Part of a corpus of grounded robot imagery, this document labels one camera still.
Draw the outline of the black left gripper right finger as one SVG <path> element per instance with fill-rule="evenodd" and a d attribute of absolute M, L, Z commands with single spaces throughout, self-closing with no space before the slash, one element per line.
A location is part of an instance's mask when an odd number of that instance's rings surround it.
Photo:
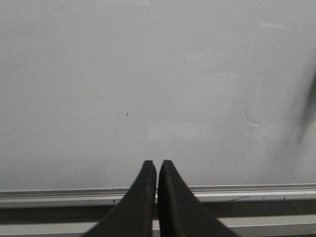
<path fill-rule="evenodd" d="M 158 180 L 162 237 L 237 237 L 194 196 L 174 164 L 164 160 Z"/>

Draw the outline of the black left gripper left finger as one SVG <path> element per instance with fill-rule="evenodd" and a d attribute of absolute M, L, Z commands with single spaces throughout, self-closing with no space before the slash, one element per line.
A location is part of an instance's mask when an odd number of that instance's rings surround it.
<path fill-rule="evenodd" d="M 84 237 L 151 237 L 155 207 L 156 168 L 143 162 L 134 183 L 123 199 Z"/>

